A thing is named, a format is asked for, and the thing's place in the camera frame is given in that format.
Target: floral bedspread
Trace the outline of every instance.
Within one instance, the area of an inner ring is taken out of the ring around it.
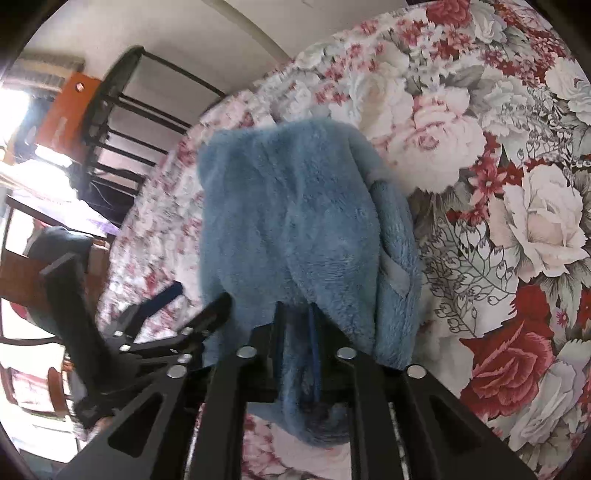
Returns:
[[[358,127],[408,194],[424,262],[416,360],[552,478],[591,422],[591,85],[524,0],[381,15],[210,110],[125,221],[99,323],[173,279],[186,298],[141,339],[198,310],[199,148],[219,129],[313,115]],[[350,476],[347,446],[311,452],[246,425],[247,478]]]

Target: silver bolt head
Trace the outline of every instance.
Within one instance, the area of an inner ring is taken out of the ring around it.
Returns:
[[[419,380],[420,378],[424,378],[427,375],[427,371],[421,365],[411,365],[407,368],[407,375],[410,378],[416,378]]]
[[[240,358],[252,358],[256,355],[256,348],[250,345],[245,345],[236,352]]]
[[[170,378],[183,378],[187,373],[187,367],[184,365],[173,365],[168,369],[166,375]]]
[[[180,364],[188,364],[191,361],[192,358],[193,358],[192,355],[189,355],[188,353],[184,353],[184,354],[182,354],[182,355],[179,356],[178,362]]]
[[[351,360],[357,356],[357,350],[351,348],[350,346],[344,346],[337,350],[336,356],[343,360]]]

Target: orange box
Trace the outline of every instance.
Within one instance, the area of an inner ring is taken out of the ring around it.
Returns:
[[[99,79],[73,73],[47,112],[35,143],[84,163],[87,146],[82,142],[80,126],[99,85]]]

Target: dark cloth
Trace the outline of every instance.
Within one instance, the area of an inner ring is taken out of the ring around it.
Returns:
[[[39,231],[30,241],[24,255],[48,264],[60,257],[72,253],[80,257],[84,270],[88,268],[88,256],[92,247],[93,237],[85,233],[70,232],[62,226],[49,226]],[[36,309],[28,309],[31,320],[46,332],[60,336],[55,320],[50,314]]]

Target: blue towel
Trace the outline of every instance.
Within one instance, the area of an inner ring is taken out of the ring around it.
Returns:
[[[249,411],[318,446],[348,441],[343,405],[315,401],[308,305],[383,365],[402,368],[418,328],[420,266],[407,201],[356,129],[311,119],[218,132],[199,157],[204,301],[232,318],[206,342],[216,361],[288,305],[279,399]]]

